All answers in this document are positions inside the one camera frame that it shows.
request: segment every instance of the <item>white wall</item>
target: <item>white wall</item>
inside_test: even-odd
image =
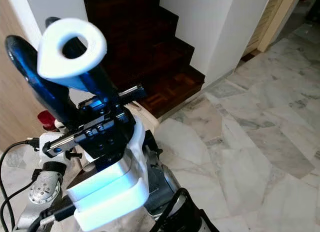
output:
[[[268,0],[233,0],[206,73],[205,85],[236,68]]]
[[[88,20],[84,0],[27,0],[35,20],[43,33],[46,18],[79,18]]]
[[[234,69],[268,0],[160,0],[179,16],[176,36],[195,47],[191,65],[205,86]]]
[[[191,65],[206,74],[232,0],[160,0],[179,16],[176,36],[195,47]]]
[[[41,32],[28,1],[9,0],[9,2],[23,29],[26,36],[25,39],[28,40],[33,47],[38,48]]]

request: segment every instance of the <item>red object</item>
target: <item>red object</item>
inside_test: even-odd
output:
[[[50,114],[48,110],[42,111],[38,114],[38,120],[43,124],[43,128],[46,131],[55,131],[57,128],[55,126],[55,117]]]

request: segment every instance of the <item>wooden wall panel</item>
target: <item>wooden wall panel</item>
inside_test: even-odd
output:
[[[272,22],[277,10],[279,9],[283,0],[269,0],[260,21],[255,28],[253,35],[243,53],[243,56],[258,48],[262,38],[264,37],[270,23]]]
[[[44,132],[37,115],[43,111],[31,88],[5,51],[7,35],[24,37],[8,0],[0,0],[0,150]]]

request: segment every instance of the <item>black cable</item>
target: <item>black cable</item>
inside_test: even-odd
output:
[[[0,207],[0,220],[1,220],[1,224],[3,225],[3,229],[5,232],[9,232],[6,223],[5,223],[5,218],[4,218],[4,208],[6,206],[6,204],[9,203],[9,200],[11,200],[13,197],[15,197],[17,194],[21,193],[22,191],[26,190],[27,188],[29,188],[33,183],[35,182],[35,180],[32,180],[30,183],[28,183],[26,186],[22,187],[21,189],[19,189],[18,191],[14,192],[13,194],[11,194],[7,199],[5,199],[5,201],[2,203],[1,207]]]
[[[13,143],[12,145],[10,145],[8,148],[5,149],[5,151],[3,152],[3,154],[0,157],[0,189],[1,189],[1,193],[2,193],[2,196],[3,196],[4,200],[8,199],[8,195],[6,193],[4,184],[2,182],[2,175],[1,175],[1,168],[2,168],[2,164],[4,162],[4,159],[5,159],[5,156],[13,147],[16,147],[16,146],[19,146],[19,145],[25,145],[27,143],[28,143],[27,140],[20,141],[20,142],[17,142],[17,143]],[[11,228],[13,230],[14,227],[15,227],[15,216],[14,216],[14,212],[12,210],[10,201],[7,203],[7,208],[8,208],[10,219],[11,219]]]
[[[42,218],[40,216],[36,218],[35,221],[33,221],[33,223],[28,228],[27,232],[36,232],[37,229],[40,227],[41,220]]]
[[[181,195],[184,195],[187,199],[191,200],[191,197],[190,197],[188,190],[186,190],[185,188],[179,188],[176,191],[176,193],[173,195],[169,204],[167,205],[167,207],[165,208],[165,210],[163,211],[163,213],[158,218],[158,220],[156,221],[156,223],[154,224],[154,226],[151,228],[151,230],[149,232],[157,232],[160,229],[161,225],[164,224],[166,218],[168,217],[168,215],[172,211],[173,207],[175,206],[176,202],[178,201],[178,199]]]
[[[62,221],[74,214],[76,207],[68,195],[64,196],[55,205],[40,212],[39,217],[30,225],[27,232],[36,232],[41,221],[49,216],[54,216],[55,221]]]

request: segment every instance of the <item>stair step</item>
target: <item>stair step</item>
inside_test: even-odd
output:
[[[143,83],[147,97],[138,102],[159,118],[200,91],[204,79],[205,76],[191,66],[181,72],[149,79]]]
[[[88,18],[119,20],[139,18],[159,6],[160,0],[84,0]]]
[[[96,26],[107,40],[109,57],[117,60],[136,54],[135,48],[151,49],[153,45],[174,38],[177,23],[176,15],[159,8],[157,13],[148,18],[137,21],[117,21],[113,24],[97,23]]]
[[[193,51],[191,45],[174,38],[154,45],[151,50],[136,50],[129,59],[113,60],[107,54],[102,62],[114,84],[126,90],[145,77],[154,78],[173,70],[179,72],[189,66]]]

